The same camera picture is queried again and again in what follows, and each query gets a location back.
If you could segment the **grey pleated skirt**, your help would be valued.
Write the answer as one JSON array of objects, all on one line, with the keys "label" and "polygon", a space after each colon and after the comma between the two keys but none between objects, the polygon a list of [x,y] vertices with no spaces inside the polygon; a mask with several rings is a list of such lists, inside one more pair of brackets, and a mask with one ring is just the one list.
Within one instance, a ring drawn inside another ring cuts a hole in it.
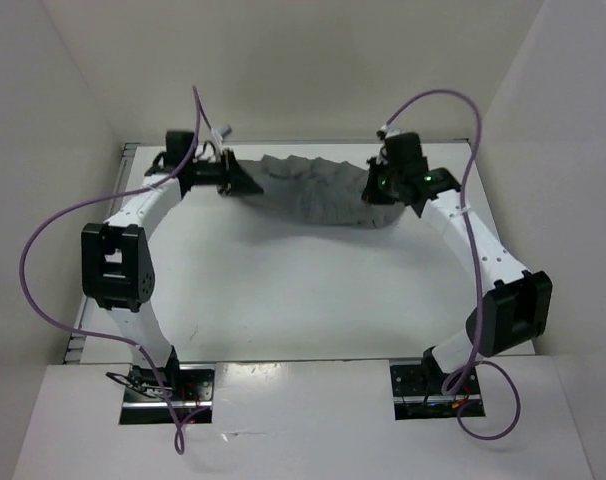
[{"label": "grey pleated skirt", "polygon": [[263,188],[240,200],[271,216],[316,226],[382,229],[404,213],[401,203],[370,205],[361,199],[368,172],[349,162],[317,157],[264,155],[240,166]]}]

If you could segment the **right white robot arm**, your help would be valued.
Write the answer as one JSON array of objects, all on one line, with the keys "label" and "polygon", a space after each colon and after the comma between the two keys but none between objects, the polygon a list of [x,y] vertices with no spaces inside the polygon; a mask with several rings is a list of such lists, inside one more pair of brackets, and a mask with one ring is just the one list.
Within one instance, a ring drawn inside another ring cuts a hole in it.
[{"label": "right white robot arm", "polygon": [[464,328],[424,353],[421,380],[445,392],[469,360],[490,358],[541,336],[547,325],[552,281],[533,272],[501,244],[445,168],[415,171],[379,158],[368,160],[362,198],[373,205],[402,203],[431,226],[474,281],[476,306]]}]

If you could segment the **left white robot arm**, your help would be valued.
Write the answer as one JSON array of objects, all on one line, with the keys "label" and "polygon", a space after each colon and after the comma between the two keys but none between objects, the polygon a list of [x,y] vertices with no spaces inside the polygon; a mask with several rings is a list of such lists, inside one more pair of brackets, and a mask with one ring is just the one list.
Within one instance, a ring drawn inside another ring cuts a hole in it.
[{"label": "left white robot arm", "polygon": [[163,400],[180,392],[183,377],[151,304],[156,278],[148,240],[186,194],[200,186],[215,186],[224,196],[264,193],[229,149],[214,161],[197,160],[191,150],[165,150],[145,172],[140,193],[104,222],[86,224],[81,233],[84,294],[115,322],[133,367]]}]

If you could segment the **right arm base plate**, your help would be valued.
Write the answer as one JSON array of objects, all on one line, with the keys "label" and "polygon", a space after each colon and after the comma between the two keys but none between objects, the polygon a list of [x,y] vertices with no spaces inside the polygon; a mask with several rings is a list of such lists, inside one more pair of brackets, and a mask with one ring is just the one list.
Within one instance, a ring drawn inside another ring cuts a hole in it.
[{"label": "right arm base plate", "polygon": [[443,395],[440,387],[428,384],[418,360],[389,365],[396,420],[428,420],[484,417],[480,384],[472,370],[456,395]]}]

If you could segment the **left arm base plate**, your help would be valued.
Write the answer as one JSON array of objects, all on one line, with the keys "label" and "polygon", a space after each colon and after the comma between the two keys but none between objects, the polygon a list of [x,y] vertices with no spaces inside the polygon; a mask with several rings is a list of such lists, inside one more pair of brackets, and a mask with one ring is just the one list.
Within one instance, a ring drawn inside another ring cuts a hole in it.
[{"label": "left arm base plate", "polygon": [[178,385],[165,383],[162,389],[150,371],[132,367],[127,374],[108,372],[106,376],[124,387],[119,423],[121,425],[171,424],[162,390],[172,401],[179,420],[188,424],[208,424],[212,420],[215,365],[183,364]]}]

